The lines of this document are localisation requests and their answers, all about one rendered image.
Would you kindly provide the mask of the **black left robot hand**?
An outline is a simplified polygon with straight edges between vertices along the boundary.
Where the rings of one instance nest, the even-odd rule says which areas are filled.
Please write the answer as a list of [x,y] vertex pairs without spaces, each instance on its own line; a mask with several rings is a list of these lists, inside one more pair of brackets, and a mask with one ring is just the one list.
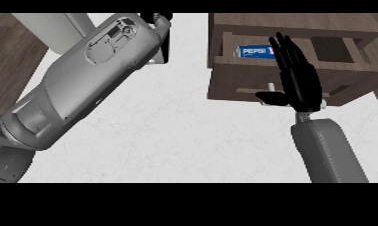
[[[157,27],[160,20],[172,21],[173,14],[172,13],[142,13],[141,17],[153,27]],[[163,41],[162,41],[162,47],[153,59],[150,60],[150,64],[166,64],[169,62],[169,56],[170,56],[170,31],[166,31]]]

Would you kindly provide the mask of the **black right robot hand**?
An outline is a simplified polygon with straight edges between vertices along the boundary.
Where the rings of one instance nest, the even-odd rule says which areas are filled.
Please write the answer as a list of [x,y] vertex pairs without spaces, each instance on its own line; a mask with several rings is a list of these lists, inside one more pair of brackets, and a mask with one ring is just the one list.
[[297,112],[318,112],[323,104],[323,85],[315,66],[289,35],[278,32],[269,42],[281,70],[284,91],[258,92],[256,96],[268,105],[290,105]]

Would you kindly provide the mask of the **blue can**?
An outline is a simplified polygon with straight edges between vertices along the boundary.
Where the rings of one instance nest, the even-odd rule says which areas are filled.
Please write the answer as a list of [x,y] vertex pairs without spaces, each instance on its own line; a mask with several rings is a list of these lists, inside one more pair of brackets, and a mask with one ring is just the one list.
[[274,59],[275,53],[271,45],[240,45],[237,54],[241,58]]

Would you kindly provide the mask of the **brown wooden drawer front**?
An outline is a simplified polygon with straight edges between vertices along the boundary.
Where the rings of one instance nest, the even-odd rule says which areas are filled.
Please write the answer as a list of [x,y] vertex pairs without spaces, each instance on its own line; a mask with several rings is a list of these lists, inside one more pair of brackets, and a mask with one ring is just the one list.
[[[343,106],[359,97],[378,91],[378,65],[311,60],[318,71],[323,96],[330,106]],[[218,56],[209,86],[209,98],[258,102],[256,93],[283,92],[280,67],[274,60]]]

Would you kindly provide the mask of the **brown wooden cabinet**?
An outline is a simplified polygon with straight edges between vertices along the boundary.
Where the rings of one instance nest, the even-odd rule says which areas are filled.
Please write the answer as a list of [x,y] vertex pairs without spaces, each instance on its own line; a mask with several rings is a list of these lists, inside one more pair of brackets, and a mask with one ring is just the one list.
[[222,55],[225,32],[262,37],[281,32],[293,38],[351,38],[364,49],[378,38],[378,20],[371,13],[210,13],[209,67]]

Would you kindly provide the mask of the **pale grey cylinder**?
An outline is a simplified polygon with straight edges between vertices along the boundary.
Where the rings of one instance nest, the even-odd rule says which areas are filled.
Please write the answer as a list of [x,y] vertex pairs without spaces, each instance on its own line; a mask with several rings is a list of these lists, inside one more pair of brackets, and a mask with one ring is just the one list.
[[60,55],[97,29],[86,13],[14,13],[14,16]]

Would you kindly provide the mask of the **brown wooden panel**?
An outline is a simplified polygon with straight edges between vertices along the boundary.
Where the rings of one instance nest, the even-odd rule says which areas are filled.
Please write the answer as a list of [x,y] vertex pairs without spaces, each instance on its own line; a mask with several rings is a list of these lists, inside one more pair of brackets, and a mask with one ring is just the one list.
[[11,13],[0,13],[0,114],[17,103],[48,46]]

